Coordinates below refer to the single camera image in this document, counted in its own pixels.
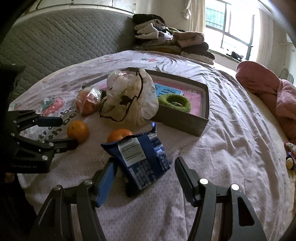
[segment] curtain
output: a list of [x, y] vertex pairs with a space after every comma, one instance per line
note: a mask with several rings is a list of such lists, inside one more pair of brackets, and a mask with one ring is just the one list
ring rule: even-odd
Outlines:
[[189, 20], [189, 31], [203, 33], [205, 30], [205, 0], [186, 0], [184, 18]]
[[273, 20], [263, 10], [259, 9], [260, 39], [256, 62], [267, 67], [271, 57], [274, 40]]
[[189, 31], [203, 33], [205, 17], [205, 0], [191, 0]]

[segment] red blanket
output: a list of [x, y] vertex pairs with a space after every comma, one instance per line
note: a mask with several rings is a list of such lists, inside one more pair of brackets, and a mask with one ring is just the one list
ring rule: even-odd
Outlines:
[[241, 62], [237, 66], [236, 78], [264, 102], [289, 141], [296, 145], [296, 87], [252, 61]]

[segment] green scrunchie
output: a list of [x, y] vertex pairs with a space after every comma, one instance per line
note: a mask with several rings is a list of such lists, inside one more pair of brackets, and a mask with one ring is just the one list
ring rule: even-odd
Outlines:
[[181, 95], [164, 94], [158, 97], [158, 103], [187, 113], [191, 111], [190, 101]]

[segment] quilted mattress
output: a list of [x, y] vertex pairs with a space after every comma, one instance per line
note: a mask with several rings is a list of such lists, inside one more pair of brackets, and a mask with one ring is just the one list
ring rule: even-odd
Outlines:
[[101, 9], [64, 9], [14, 25], [0, 45], [0, 64], [24, 66], [12, 99], [45, 76], [86, 60], [131, 49], [128, 15]]

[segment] metal screw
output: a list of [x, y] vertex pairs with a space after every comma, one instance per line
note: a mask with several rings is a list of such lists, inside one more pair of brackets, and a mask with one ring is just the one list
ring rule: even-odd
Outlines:
[[56, 185], [56, 186], [54, 186], [54, 190], [55, 190], [55, 191], [58, 191], [58, 190], [61, 189], [61, 187], [62, 187], [61, 185]]
[[237, 190], [239, 190], [239, 185], [237, 185], [237, 184], [232, 184], [232, 185], [231, 185], [231, 188], [232, 188], [233, 190], [237, 191]]
[[203, 185], [207, 185], [209, 183], [209, 181], [205, 178], [200, 179], [200, 183]]
[[91, 180], [91, 179], [86, 179], [86, 180], [84, 181], [84, 184], [85, 184], [85, 185], [91, 185], [91, 184], [92, 184], [92, 180]]

